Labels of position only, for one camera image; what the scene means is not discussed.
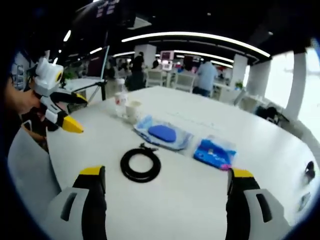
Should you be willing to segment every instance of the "white cup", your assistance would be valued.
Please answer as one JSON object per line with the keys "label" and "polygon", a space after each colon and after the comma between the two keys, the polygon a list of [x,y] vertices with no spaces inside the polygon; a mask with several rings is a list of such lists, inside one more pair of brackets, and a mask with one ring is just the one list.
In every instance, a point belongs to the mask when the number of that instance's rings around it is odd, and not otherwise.
{"label": "white cup", "polygon": [[125,113],[129,123],[136,124],[138,122],[140,116],[140,106],[141,102],[139,101],[130,101],[125,105]]}

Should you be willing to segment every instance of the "white pillar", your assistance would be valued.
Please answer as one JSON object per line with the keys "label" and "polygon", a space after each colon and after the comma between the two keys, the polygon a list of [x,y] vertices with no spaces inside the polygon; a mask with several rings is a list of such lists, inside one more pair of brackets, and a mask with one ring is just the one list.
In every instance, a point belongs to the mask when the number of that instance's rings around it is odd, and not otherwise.
{"label": "white pillar", "polygon": [[271,61],[266,61],[250,67],[246,89],[251,95],[264,97],[267,89]]}
{"label": "white pillar", "polygon": [[293,120],[298,119],[301,104],[304,98],[307,77],[306,53],[294,55],[293,79],[290,97],[284,115]]}
{"label": "white pillar", "polygon": [[134,47],[134,57],[139,55],[139,52],[143,52],[144,64],[148,66],[148,68],[152,68],[152,63],[156,59],[157,47],[149,44],[137,45]]}
{"label": "white pillar", "polygon": [[234,88],[237,82],[243,82],[246,73],[246,67],[248,64],[248,58],[245,56],[236,54],[234,55],[234,63],[232,69],[232,77],[230,81],[230,87]]}

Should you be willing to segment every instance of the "white table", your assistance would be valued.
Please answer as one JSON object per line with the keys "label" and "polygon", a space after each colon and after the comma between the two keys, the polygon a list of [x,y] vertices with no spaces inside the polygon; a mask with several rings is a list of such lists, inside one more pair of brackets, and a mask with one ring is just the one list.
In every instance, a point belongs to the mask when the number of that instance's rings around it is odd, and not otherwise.
{"label": "white table", "polygon": [[230,86],[223,84],[223,83],[213,82],[213,86],[223,88],[223,89],[232,90],[232,88]]}
{"label": "white table", "polygon": [[74,92],[103,81],[104,80],[101,80],[99,77],[67,79],[64,88],[68,91]]}
{"label": "white table", "polygon": [[[129,99],[142,102],[142,112],[195,134],[185,156],[162,148],[156,152],[162,168],[151,182],[135,183],[121,173],[121,157],[142,139],[110,116],[112,99],[72,114],[84,133],[59,129],[47,135],[62,189],[72,186],[83,168],[105,165],[108,239],[225,239],[227,174],[191,158],[200,137],[209,134],[234,142],[233,166],[252,172],[260,187],[283,205],[289,223],[297,220],[301,177],[315,159],[298,138],[238,108],[183,91],[150,87],[131,92]],[[132,161],[134,169],[150,167],[142,158]]]}
{"label": "white table", "polygon": [[268,105],[268,102],[267,101],[265,101],[265,100],[263,100],[263,98],[262,97],[260,97],[260,96],[256,96],[256,95],[245,95],[245,98],[249,98],[249,99],[252,99],[252,100],[254,100],[254,101],[256,101],[257,102],[257,104],[259,104],[259,105],[261,105],[261,106],[267,106]]}

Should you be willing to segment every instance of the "plastic bottle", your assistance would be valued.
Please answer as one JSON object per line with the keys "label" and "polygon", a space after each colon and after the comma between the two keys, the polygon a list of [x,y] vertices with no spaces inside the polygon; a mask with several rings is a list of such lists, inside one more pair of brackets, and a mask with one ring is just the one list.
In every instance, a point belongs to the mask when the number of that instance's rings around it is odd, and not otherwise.
{"label": "plastic bottle", "polygon": [[126,103],[128,102],[128,93],[125,87],[125,79],[118,78],[117,92],[114,95],[115,99],[115,112],[118,117],[123,118],[126,114]]}

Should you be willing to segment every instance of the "coiled black cable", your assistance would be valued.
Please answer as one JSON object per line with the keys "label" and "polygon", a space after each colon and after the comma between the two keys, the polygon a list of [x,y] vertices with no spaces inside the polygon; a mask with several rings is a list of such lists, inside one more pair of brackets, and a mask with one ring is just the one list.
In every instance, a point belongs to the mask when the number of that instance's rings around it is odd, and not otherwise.
{"label": "coiled black cable", "polygon": [[[126,176],[129,180],[137,183],[147,183],[155,179],[161,169],[161,162],[159,158],[154,154],[154,151],[156,150],[157,148],[149,148],[146,147],[144,143],[142,143],[139,148],[134,148],[127,151],[120,161],[120,167],[123,175]],[[151,161],[153,162],[153,166],[149,171],[137,172],[130,168],[129,161],[132,156],[136,154],[142,154],[151,159]]]}

